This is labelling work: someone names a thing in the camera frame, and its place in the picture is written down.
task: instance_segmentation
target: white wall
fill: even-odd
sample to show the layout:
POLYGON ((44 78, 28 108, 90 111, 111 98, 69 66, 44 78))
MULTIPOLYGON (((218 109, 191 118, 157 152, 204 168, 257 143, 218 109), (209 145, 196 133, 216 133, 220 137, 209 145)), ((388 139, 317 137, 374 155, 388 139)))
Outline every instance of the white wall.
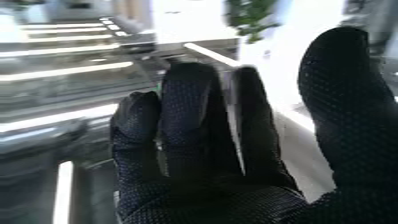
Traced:
POLYGON ((152 1, 157 43, 234 37, 234 30, 223 23, 223 14, 223 0, 152 1))
POLYGON ((344 0, 282 0, 276 12, 284 25, 264 41, 253 45, 239 44, 239 60, 252 64, 260 72, 271 100, 285 105, 299 102, 296 90, 296 72, 308 43, 319 33, 335 27, 342 19, 344 0), (262 57, 269 49, 269 59, 262 57))

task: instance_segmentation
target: hand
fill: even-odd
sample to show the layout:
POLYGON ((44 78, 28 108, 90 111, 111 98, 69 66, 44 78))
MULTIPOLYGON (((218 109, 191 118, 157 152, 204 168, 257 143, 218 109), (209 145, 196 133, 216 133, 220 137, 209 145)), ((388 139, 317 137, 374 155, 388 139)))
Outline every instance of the hand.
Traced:
POLYGON ((152 92, 131 94, 120 102, 111 119, 111 152, 124 223, 241 223, 252 214, 268 222, 287 219, 289 210, 305 206, 280 161, 255 70, 241 68, 234 73, 244 176, 216 76, 207 65, 180 64, 164 74, 161 102, 152 92), (166 177, 156 163, 157 120, 166 177), (280 207, 285 201, 292 206, 264 212, 266 206, 280 207))
POLYGON ((365 33, 326 31, 301 59, 299 94, 337 186, 308 205, 280 161, 253 69, 241 68, 234 79, 244 175, 212 68, 177 65, 161 102, 154 93, 120 102, 111 152, 122 223, 398 223, 398 107, 369 64, 365 33), (157 121, 166 175, 156 162, 157 121))

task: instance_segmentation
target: black textured fabric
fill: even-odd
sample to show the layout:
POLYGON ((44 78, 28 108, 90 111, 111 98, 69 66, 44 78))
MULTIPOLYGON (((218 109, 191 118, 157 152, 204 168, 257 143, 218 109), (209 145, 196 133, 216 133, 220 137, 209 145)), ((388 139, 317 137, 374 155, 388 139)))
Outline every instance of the black textured fabric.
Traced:
POLYGON ((398 108, 371 68, 363 31, 342 27, 319 35, 298 88, 337 186, 303 223, 398 223, 398 108))
POLYGON ((253 69, 234 73, 244 176, 212 68, 196 63, 170 68, 161 103, 154 93, 124 99, 111 118, 124 224, 398 223, 395 103, 365 47, 365 33, 337 28, 314 40, 301 60, 298 87, 337 185, 312 204, 280 161, 253 69), (154 156, 157 119, 166 177, 154 156))

